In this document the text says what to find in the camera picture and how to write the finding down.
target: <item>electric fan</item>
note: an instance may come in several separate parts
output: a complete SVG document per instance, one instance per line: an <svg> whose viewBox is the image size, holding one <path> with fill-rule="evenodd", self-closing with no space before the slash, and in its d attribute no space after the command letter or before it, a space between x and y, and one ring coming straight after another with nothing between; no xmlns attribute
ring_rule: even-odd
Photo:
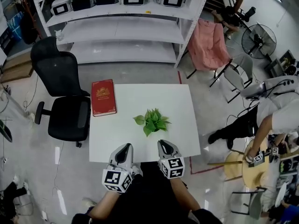
<svg viewBox="0 0 299 224"><path fill-rule="evenodd" d="M242 36L243 50L255 59L264 59L276 48L276 37L273 31L265 26L256 24L246 29Z"/></svg>

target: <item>book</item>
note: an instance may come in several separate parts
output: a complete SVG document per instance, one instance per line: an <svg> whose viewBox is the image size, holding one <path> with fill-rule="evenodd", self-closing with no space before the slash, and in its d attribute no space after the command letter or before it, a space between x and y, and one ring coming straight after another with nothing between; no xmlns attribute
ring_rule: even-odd
<svg viewBox="0 0 299 224"><path fill-rule="evenodd" d="M92 109L93 116L116 113L114 84L111 79L93 82Z"/></svg>

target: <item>blue shirt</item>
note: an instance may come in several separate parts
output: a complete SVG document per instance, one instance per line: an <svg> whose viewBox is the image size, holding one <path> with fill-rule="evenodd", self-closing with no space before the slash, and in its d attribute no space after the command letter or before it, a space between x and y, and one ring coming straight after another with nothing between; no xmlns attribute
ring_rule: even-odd
<svg viewBox="0 0 299 224"><path fill-rule="evenodd" d="M297 215L299 215L299 207L290 205L288 208L284 210L284 213L281 217L281 223L291 221Z"/></svg>

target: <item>shelf post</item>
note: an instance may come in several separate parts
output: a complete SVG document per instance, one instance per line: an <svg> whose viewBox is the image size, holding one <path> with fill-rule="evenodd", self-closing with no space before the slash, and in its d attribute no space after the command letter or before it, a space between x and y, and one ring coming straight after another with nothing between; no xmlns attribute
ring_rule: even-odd
<svg viewBox="0 0 299 224"><path fill-rule="evenodd" d="M196 24L198 22L198 19L200 17L202 9L204 8L205 3L206 3L206 0L201 0L201 2L199 3L197 12L196 12L195 16L192 19L192 24L191 24L191 26L189 28L189 31L188 31L188 34L187 34L187 36L185 38L185 43L182 45L182 47L179 50L179 54L178 54L178 57L177 57L177 62L174 64L174 68L178 67L178 64L179 64L179 62L180 62L180 60L181 60L181 58L182 58L182 56L183 56L183 54L185 52L187 44L188 44L188 42L189 42L189 40L190 40L190 38L192 36L192 33L193 33L194 29L195 29L195 26L196 26Z"/></svg>
<svg viewBox="0 0 299 224"><path fill-rule="evenodd" d="M44 18L44 16L43 16L41 7L39 6L39 2L38 2L38 0L33 0L33 2L34 2L34 5L36 6L37 14L38 14L38 16L39 16L39 19L41 20L41 23L42 23L43 29L44 29L45 32L46 32L46 35L47 35L47 36L51 36L51 32L50 32L49 28L48 28L47 25L46 25L46 21L45 21L45 18Z"/></svg>

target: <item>pink cloth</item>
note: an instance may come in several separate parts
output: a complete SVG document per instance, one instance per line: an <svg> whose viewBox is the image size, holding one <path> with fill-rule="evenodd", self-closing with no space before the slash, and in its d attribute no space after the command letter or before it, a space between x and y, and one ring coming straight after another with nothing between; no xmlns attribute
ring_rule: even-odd
<svg viewBox="0 0 299 224"><path fill-rule="evenodd" d="M222 25L200 18L188 43L188 50L197 70L217 70L231 59L225 46Z"/></svg>

